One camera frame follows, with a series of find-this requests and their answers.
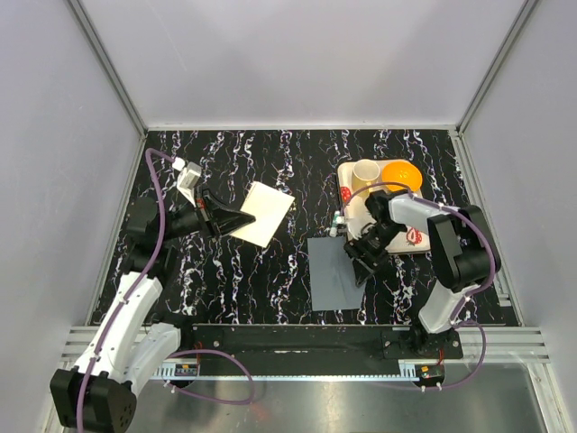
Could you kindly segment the white green glue stick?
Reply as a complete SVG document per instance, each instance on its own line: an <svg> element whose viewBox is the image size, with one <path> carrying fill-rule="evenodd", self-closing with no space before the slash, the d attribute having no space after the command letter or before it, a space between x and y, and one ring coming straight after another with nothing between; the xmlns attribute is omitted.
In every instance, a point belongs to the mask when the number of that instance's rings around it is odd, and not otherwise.
<svg viewBox="0 0 577 433"><path fill-rule="evenodd" d="M328 230L330 237L337 237L346 231L346 219L341 210L336 210Z"/></svg>

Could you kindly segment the grey paper envelope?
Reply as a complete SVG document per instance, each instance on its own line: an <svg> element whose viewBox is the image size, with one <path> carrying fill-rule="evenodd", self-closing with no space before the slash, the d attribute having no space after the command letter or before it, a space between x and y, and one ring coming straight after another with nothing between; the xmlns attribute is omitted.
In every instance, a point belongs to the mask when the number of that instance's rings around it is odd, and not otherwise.
<svg viewBox="0 0 577 433"><path fill-rule="evenodd" d="M356 285L353 262L343 246L343 237L307 240L311 304L315 312L361 307L364 285Z"/></svg>

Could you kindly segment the beige lined letter paper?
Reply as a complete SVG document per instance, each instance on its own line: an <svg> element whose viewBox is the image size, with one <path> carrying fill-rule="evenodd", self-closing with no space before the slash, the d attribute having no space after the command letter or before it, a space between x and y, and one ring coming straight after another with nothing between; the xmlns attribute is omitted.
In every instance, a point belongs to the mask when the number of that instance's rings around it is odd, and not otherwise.
<svg viewBox="0 0 577 433"><path fill-rule="evenodd" d="M234 230L230 236L266 248L294 201L289 194L253 182L241 210L254 216L255 221Z"/></svg>

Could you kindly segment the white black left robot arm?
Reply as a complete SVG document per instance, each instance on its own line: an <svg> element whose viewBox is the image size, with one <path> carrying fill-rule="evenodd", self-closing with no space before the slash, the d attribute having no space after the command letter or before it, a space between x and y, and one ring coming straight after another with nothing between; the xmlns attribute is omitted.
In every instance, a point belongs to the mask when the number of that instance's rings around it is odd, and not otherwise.
<svg viewBox="0 0 577 433"><path fill-rule="evenodd" d="M84 353L50 380L61 426L88 432L129 428L146 382L166 358L186 356L195 344L186 319L175 316L157 318L147 336L136 339L175 265L177 252L168 242L196 233L219 238L255 220L208 189L171 212L153 198L137 198L129 206L126 229L133 246L114 300Z"/></svg>

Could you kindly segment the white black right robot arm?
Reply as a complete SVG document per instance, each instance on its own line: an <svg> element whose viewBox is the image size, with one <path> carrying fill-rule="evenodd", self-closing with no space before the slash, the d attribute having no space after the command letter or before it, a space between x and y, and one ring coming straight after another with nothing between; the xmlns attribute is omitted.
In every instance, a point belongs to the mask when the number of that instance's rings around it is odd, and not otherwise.
<svg viewBox="0 0 577 433"><path fill-rule="evenodd" d="M419 329L409 335L409 346L415 355L429 357L440 349L440 334L454 326L468 298L486 290L501 268L485 214L474 205L450 207L407 189L374 191L364 206L374 222L344 245L362 268L358 284L382 268L389 257L387 247L400 232L414 228L428 236L436 282L418 312Z"/></svg>

